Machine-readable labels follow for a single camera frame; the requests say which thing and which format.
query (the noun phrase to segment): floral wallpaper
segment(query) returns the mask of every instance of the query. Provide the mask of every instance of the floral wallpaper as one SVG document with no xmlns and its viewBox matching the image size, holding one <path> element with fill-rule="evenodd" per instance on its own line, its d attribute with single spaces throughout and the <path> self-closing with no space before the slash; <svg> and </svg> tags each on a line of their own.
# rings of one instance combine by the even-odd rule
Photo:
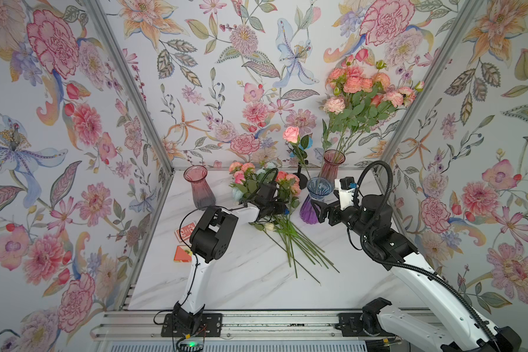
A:
<svg viewBox="0 0 528 352">
<path fill-rule="evenodd" d="M 101 1 L 169 158 L 178 167 L 232 161 L 296 165 L 287 127 L 310 135 L 321 165 L 332 95 L 328 73 L 356 55 L 366 74 L 398 87 L 427 73 L 461 7 L 459 0 Z M 346 158 L 379 158 L 402 111 L 364 134 Z"/>
<path fill-rule="evenodd" d="M 167 171 L 77 0 L 0 0 L 0 351 L 85 351 Z"/>
<path fill-rule="evenodd" d="M 488 0 L 391 153 L 432 267 L 528 351 L 528 0 Z"/>
</svg>

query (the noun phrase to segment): purple glass vase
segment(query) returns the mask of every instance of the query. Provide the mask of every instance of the purple glass vase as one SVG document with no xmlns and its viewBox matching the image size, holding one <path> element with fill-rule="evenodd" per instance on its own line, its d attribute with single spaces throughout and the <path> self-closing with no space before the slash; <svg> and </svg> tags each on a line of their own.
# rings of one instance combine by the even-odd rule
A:
<svg viewBox="0 0 528 352">
<path fill-rule="evenodd" d="M 338 175 L 338 167 L 344 163 L 345 160 L 346 157 L 341 151 L 334 149 L 325 151 L 323 156 L 323 167 L 321 167 L 319 177 L 327 179 L 334 188 L 334 180 Z"/>
<path fill-rule="evenodd" d="M 196 208 L 215 205 L 215 195 L 205 180 L 206 176 L 207 169 L 201 165 L 190 166 L 184 172 L 184 179 L 192 185 L 192 197 Z"/>
<path fill-rule="evenodd" d="M 309 191 L 309 195 L 299 209 L 299 216 L 301 220 L 312 225 L 316 224 L 319 220 L 313 209 L 311 200 L 314 199 L 322 202 L 323 199 L 333 191 L 333 187 L 327 179 L 313 177 L 307 183 L 307 190 Z"/>
</svg>

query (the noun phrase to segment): metal bracket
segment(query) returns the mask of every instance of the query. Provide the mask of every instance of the metal bracket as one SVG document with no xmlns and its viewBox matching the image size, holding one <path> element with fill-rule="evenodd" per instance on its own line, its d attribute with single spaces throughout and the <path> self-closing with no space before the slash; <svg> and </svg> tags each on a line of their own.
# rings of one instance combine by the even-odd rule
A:
<svg viewBox="0 0 528 352">
<path fill-rule="evenodd" d="M 203 331 L 203 334 L 200 333 L 198 337 L 220 337 L 221 336 L 221 324 L 223 321 L 223 314 L 218 313 L 211 313 L 211 314 L 203 314 L 202 315 L 202 323 L 201 325 L 205 325 L 205 330 Z M 181 327 L 179 327 L 178 322 L 176 320 L 172 320 L 172 314 L 167 314 L 164 317 L 164 323 L 162 325 L 162 331 L 160 332 L 161 337 L 172 337 L 174 335 L 174 338 L 180 338 L 182 336 L 185 336 L 186 334 L 189 334 L 189 331 L 185 331 Z"/>
</svg>

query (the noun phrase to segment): painted lily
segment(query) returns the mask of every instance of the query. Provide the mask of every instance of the painted lily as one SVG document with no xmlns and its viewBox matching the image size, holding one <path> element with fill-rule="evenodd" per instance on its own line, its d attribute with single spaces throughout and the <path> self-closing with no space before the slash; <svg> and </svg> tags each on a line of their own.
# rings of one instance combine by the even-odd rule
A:
<svg viewBox="0 0 528 352">
<path fill-rule="evenodd" d="M 0 124 L 0 173 L 13 170 L 21 173 L 28 183 L 28 193 L 23 199 L 23 206 L 29 208 L 41 195 L 41 186 L 33 176 L 41 166 L 54 167 L 65 159 L 67 149 L 56 150 L 45 148 L 40 151 L 29 151 L 31 144 L 26 138 L 27 132 L 18 120 L 3 116 Z"/>
<path fill-rule="evenodd" d="M 319 80 L 315 79 L 310 70 L 303 68 L 301 65 L 311 53 L 311 41 L 307 40 L 304 44 L 300 43 L 299 45 L 294 46 L 294 49 L 292 50 L 292 39 L 292 26 L 285 18 L 278 19 L 276 46 L 280 53 L 282 53 L 280 55 L 280 62 L 285 65 L 285 76 L 281 81 L 274 83 L 275 88 L 286 87 L 292 74 L 297 74 L 299 79 L 305 84 L 319 82 Z"/>
</svg>

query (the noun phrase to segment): bouquet of flowers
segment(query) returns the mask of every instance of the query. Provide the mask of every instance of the bouquet of flowers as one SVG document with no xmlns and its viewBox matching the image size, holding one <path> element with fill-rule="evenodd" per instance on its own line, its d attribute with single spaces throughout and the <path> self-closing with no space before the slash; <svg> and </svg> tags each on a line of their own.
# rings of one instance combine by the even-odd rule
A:
<svg viewBox="0 0 528 352">
<path fill-rule="evenodd" d="M 309 237 L 291 222 L 291 215 L 299 206 L 297 196 L 301 193 L 299 188 L 299 178 L 285 171 L 278 171 L 273 163 L 266 164 L 263 168 L 256 171 L 253 163 L 241 164 L 234 162 L 229 166 L 229 173 L 232 174 L 233 181 L 230 184 L 232 188 L 233 199 L 239 202 L 250 201 L 251 197 L 257 192 L 263 182 L 270 182 L 275 179 L 278 184 L 276 200 L 285 206 L 285 212 L 281 215 L 270 215 L 257 222 L 251 223 L 256 229 L 263 231 L 278 244 L 288 255 L 288 264 L 296 272 L 299 264 L 303 270 L 307 271 L 312 278 L 315 278 L 305 267 L 294 257 L 294 247 L 297 246 L 313 264 L 324 265 L 327 269 L 329 265 L 334 268 L 333 263 L 324 255 L 324 250 L 319 248 Z M 276 242 L 269 233 L 276 232 L 280 235 L 284 246 Z"/>
<path fill-rule="evenodd" d="M 380 72 L 386 64 L 380 60 L 375 65 L 378 72 L 368 78 L 350 55 L 343 67 L 335 67 L 329 75 L 326 83 L 333 89 L 334 97 L 324 105 L 330 117 L 328 125 L 323 121 L 325 150 L 332 145 L 330 133 L 339 132 L 336 150 L 348 152 L 364 132 L 375 130 L 396 110 L 407 108 L 415 100 L 416 92 L 422 91 L 424 82 L 419 82 L 415 88 L 395 88 L 389 76 Z"/>
</svg>

